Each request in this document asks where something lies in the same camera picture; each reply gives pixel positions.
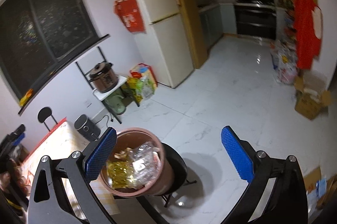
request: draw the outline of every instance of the white marble floor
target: white marble floor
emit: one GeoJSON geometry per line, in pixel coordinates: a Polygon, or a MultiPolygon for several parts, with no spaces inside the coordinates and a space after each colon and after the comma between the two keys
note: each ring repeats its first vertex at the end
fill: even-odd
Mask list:
{"type": "MultiPolygon", "coordinates": [[[[274,81],[268,47],[223,38],[201,69],[178,88],[159,86],[140,108],[128,107],[122,125],[110,125],[117,131],[146,128],[186,161],[188,178],[198,183],[181,188],[167,209],[160,197],[149,198],[170,223],[218,224],[247,186],[221,144],[224,126],[271,157],[295,155],[304,175],[318,165],[327,177],[337,172],[336,104],[310,121],[294,110],[294,93],[293,86],[274,81]]],[[[151,223],[135,199],[119,200],[118,205],[118,224],[151,223]]]]}

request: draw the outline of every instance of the dark window pane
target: dark window pane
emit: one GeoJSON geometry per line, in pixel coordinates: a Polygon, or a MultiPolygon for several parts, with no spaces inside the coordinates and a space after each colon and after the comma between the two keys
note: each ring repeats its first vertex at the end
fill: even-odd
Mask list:
{"type": "Polygon", "coordinates": [[[37,35],[28,0],[7,0],[0,6],[2,70],[22,97],[54,64],[37,35]]]}
{"type": "Polygon", "coordinates": [[[80,0],[32,0],[42,32],[57,58],[94,36],[80,0]]]}

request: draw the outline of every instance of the pressure cooker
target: pressure cooker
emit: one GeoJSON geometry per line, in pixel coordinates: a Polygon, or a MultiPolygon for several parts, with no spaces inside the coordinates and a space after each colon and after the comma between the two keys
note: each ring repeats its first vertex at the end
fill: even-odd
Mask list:
{"type": "Polygon", "coordinates": [[[90,71],[90,81],[101,93],[112,90],[118,83],[118,77],[112,70],[112,63],[102,62],[90,71]]]}

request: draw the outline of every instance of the refrigerator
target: refrigerator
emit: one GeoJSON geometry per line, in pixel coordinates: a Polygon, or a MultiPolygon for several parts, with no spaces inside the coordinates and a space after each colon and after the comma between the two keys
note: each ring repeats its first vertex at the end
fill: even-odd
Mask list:
{"type": "Polygon", "coordinates": [[[159,83],[176,88],[194,70],[177,0],[137,0],[145,33],[135,40],[159,83]]]}

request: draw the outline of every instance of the gray speaker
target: gray speaker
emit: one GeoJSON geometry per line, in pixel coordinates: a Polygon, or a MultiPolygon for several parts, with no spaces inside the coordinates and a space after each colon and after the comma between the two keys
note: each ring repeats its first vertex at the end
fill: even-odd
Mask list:
{"type": "Polygon", "coordinates": [[[81,115],[75,121],[75,129],[89,141],[97,140],[101,130],[86,115],[81,115]]]}

